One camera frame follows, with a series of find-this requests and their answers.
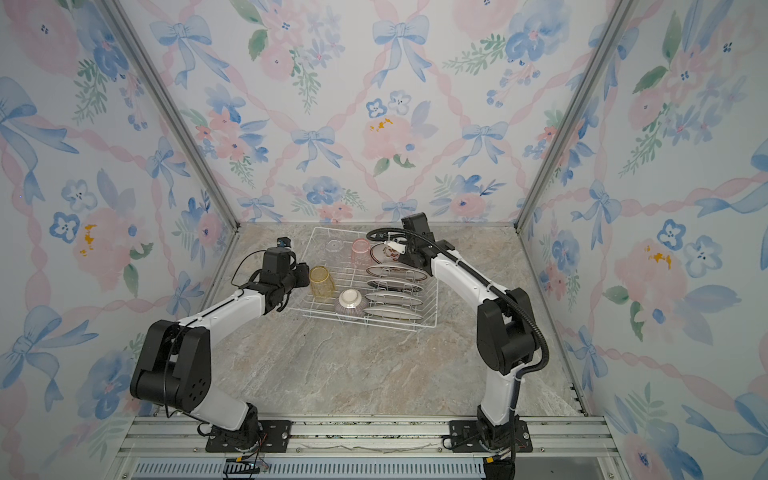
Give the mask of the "plate with red characters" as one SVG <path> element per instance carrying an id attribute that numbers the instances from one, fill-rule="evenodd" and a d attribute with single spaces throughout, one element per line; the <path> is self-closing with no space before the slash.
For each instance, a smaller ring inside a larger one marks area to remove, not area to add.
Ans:
<path id="1" fill-rule="evenodd" d="M 366 273 L 375 278 L 397 279 L 413 283 L 422 282 L 429 278 L 426 272 L 404 265 L 372 265 L 366 268 Z"/>
<path id="2" fill-rule="evenodd" d="M 405 254 L 405 251 L 406 245 L 404 243 L 388 240 L 373 244 L 369 250 L 369 255 L 376 264 L 396 263 Z"/>

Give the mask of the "green rimmed white plate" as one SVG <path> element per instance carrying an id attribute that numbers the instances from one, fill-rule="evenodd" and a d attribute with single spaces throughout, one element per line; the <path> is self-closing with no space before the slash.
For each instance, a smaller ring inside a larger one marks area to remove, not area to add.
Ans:
<path id="1" fill-rule="evenodd" d="M 399 279 L 375 278 L 367 281 L 367 285 L 377 290 L 396 291 L 402 293 L 419 293 L 423 287 L 417 283 Z"/>

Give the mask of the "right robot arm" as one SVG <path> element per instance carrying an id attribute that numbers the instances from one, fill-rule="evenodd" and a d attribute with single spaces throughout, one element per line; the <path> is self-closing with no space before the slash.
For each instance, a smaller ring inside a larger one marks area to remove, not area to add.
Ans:
<path id="1" fill-rule="evenodd" d="M 549 360 L 529 296 L 491 281 L 452 244 L 436 240 L 425 214 L 407 216 L 401 223 L 405 250 L 400 261 L 448 285 L 476 313 L 476 347 L 488 368 L 477 413 L 479 441 L 490 451 L 510 449 L 523 377 Z"/>

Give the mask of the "white wire dish rack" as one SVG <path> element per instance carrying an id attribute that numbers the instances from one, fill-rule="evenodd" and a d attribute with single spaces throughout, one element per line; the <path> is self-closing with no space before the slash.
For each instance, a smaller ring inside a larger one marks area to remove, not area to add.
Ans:
<path id="1" fill-rule="evenodd" d="M 325 252 L 325 244 L 328 240 L 336 238 L 344 242 L 344 250 L 335 256 Z M 335 303 L 339 294 L 346 289 L 357 289 L 364 296 L 373 291 L 379 291 L 367 285 L 367 281 L 375 279 L 366 273 L 366 268 L 356 268 L 351 264 L 350 254 L 352 242 L 358 238 L 366 238 L 365 234 L 358 231 L 339 230 L 325 227 L 316 227 L 313 229 L 304 249 L 302 260 L 309 266 L 314 267 L 323 265 L 328 268 L 334 280 L 336 292 L 332 299 L 315 299 L 311 289 L 297 294 L 291 301 L 290 309 L 301 313 L 306 318 L 339 321 L 350 324 L 372 325 L 388 329 L 418 331 L 431 329 L 437 326 L 439 294 L 437 281 L 430 277 L 417 284 L 423 287 L 419 293 L 408 294 L 420 298 L 422 305 L 415 307 L 401 306 L 409 308 L 423 316 L 420 321 L 398 321 L 388 320 L 381 317 L 364 314 L 362 317 L 345 317 L 335 312 Z M 368 307 L 384 305 L 377 302 L 369 302 Z"/>

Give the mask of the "white plate with clover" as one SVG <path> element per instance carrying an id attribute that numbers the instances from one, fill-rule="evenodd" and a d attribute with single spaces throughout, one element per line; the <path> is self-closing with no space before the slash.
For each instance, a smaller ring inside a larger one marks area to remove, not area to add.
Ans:
<path id="1" fill-rule="evenodd" d="M 423 301 L 420 298 L 398 291 L 373 291 L 367 293 L 365 298 L 369 302 L 377 302 L 395 306 L 415 307 L 423 304 Z"/>

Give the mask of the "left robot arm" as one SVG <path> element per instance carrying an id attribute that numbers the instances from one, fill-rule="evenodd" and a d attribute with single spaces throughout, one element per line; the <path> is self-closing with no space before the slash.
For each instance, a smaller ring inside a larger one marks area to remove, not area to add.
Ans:
<path id="1" fill-rule="evenodd" d="M 258 409 L 213 385 L 212 350 L 246 323 L 284 310 L 293 290 L 310 284 L 310 268 L 297 261 L 290 239 L 262 252 L 262 266 L 221 302 L 179 321 L 148 329 L 130 394 L 210 426 L 209 439 L 251 451 L 267 439 Z"/>

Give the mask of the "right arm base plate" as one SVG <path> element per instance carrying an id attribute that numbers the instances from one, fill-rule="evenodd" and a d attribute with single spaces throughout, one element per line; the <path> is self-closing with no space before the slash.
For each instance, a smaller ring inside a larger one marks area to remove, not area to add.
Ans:
<path id="1" fill-rule="evenodd" d="M 531 453 L 533 445 L 525 421 L 515 417 L 504 425 L 493 426 L 481 420 L 453 420 L 442 448 L 454 453 L 489 453 L 497 455 L 513 450 Z"/>

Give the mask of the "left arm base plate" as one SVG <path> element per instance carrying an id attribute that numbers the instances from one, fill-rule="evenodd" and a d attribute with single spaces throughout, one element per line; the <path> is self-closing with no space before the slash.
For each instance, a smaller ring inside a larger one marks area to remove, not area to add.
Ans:
<path id="1" fill-rule="evenodd" d="M 246 421 L 236 431 L 213 427 L 207 435 L 207 453 L 285 453 L 291 437 L 290 420 Z"/>

